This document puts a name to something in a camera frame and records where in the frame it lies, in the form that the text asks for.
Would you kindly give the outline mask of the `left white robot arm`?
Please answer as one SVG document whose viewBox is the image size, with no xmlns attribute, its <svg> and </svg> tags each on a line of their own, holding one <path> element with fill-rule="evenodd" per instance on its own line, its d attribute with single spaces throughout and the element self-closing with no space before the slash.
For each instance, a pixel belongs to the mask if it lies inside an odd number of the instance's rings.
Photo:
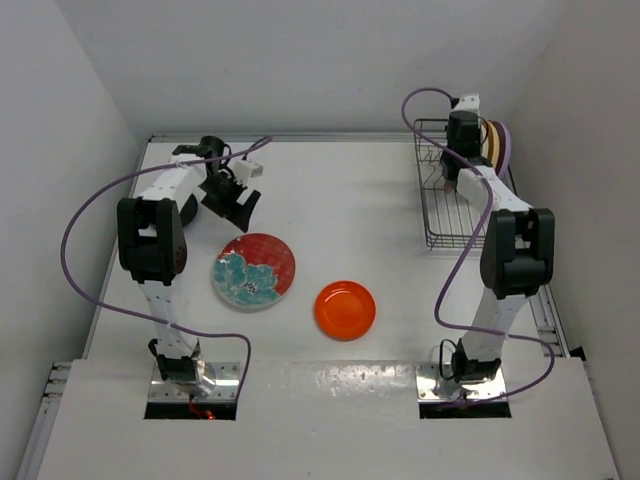
<svg viewBox="0 0 640 480">
<path fill-rule="evenodd" d="M 160 376 L 191 396 L 210 392 L 198 337 L 186 332 L 188 315 L 181 275 L 187 266 L 184 228 L 200 206 L 246 232 L 261 194 L 250 179 L 263 168 L 248 156 L 233 157 L 226 142 L 205 136 L 179 145 L 159 177 L 116 209 L 122 268 L 143 292 L 157 318 L 149 343 Z"/>
</svg>

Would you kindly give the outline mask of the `black plate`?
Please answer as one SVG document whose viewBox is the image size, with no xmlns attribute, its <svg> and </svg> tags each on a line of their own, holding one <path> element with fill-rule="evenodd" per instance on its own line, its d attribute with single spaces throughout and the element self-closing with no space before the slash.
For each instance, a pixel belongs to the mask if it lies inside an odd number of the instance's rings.
<svg viewBox="0 0 640 480">
<path fill-rule="evenodd" d="M 180 210 L 180 220 L 183 228 L 193 222 L 199 210 L 199 201 L 194 195 L 190 195 Z"/>
</svg>

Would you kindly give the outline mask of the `purple plate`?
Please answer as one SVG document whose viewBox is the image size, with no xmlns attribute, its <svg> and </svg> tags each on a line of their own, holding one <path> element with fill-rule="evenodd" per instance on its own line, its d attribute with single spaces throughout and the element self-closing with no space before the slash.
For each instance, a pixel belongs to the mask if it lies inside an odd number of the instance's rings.
<svg viewBox="0 0 640 480">
<path fill-rule="evenodd" d="M 507 171 L 512 155 L 512 138 L 511 133 L 507 126 L 499 121 L 494 121 L 493 125 L 496 127 L 498 138 L 500 141 L 500 161 L 499 168 L 497 169 L 497 175 L 499 178 L 503 178 Z"/>
</svg>

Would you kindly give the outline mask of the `orange plate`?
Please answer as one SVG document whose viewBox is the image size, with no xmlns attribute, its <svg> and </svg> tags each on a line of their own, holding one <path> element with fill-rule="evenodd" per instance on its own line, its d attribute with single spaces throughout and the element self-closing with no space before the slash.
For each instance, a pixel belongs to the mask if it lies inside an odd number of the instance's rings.
<svg viewBox="0 0 640 480">
<path fill-rule="evenodd" d="M 348 280 L 326 285 L 314 303 L 314 318 L 319 330 L 341 342 L 364 336 L 372 327 L 376 313 L 376 303 L 370 291 Z"/>
</svg>

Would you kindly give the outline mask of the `cream white plate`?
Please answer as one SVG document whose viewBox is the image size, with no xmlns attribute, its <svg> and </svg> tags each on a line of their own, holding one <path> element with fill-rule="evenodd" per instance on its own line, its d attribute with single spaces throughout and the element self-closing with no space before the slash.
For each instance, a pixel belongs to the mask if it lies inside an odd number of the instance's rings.
<svg viewBox="0 0 640 480">
<path fill-rule="evenodd" d="M 490 147 L 491 147 L 491 138 L 493 127 L 491 123 L 484 119 L 483 117 L 479 118 L 479 127 L 480 127 L 480 153 L 487 160 L 490 159 Z"/>
</svg>

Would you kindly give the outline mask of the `yellow bear plate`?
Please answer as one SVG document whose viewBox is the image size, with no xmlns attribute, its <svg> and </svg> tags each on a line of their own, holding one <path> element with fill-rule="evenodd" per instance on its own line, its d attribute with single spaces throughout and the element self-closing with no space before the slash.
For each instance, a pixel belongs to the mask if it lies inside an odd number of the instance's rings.
<svg viewBox="0 0 640 480">
<path fill-rule="evenodd" d="M 500 122 L 489 120 L 487 122 L 488 151 L 487 159 L 497 174 L 501 172 L 505 156 L 505 134 Z"/>
</svg>

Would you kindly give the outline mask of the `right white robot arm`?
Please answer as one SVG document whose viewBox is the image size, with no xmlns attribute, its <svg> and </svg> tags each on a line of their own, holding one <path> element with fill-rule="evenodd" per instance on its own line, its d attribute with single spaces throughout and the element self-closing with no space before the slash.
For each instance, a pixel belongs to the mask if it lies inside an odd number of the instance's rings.
<svg viewBox="0 0 640 480">
<path fill-rule="evenodd" d="M 553 275 L 554 214 L 531 206 L 504 184 L 482 155 L 481 140 L 476 113 L 449 114 L 442 174 L 480 213 L 485 229 L 480 257 L 483 294 L 451 358 L 452 379 L 458 383 L 495 377 L 517 314 Z"/>
</svg>

